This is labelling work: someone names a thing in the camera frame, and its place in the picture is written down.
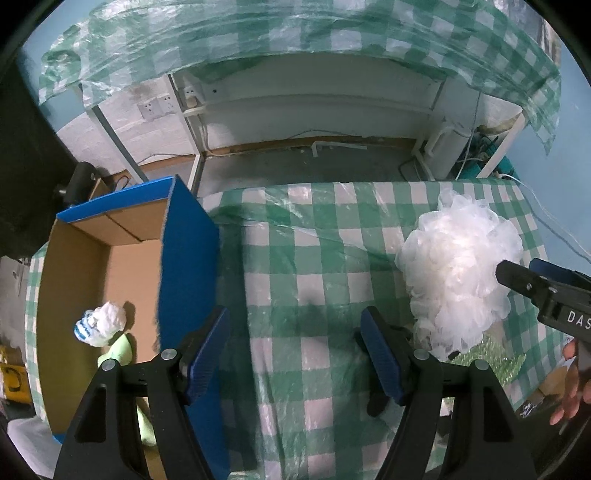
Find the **person's right hand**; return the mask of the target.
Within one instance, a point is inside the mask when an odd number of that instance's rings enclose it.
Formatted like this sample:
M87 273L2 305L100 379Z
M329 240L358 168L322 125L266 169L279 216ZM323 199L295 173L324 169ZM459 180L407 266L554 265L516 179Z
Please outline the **person's right hand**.
M550 417L549 424L554 426L562 420L570 420L576 416L581 403L590 404L590 382L582 383L579 371L578 341L573 339L563 349L563 356L572 363L565 377L565 389L561 403Z

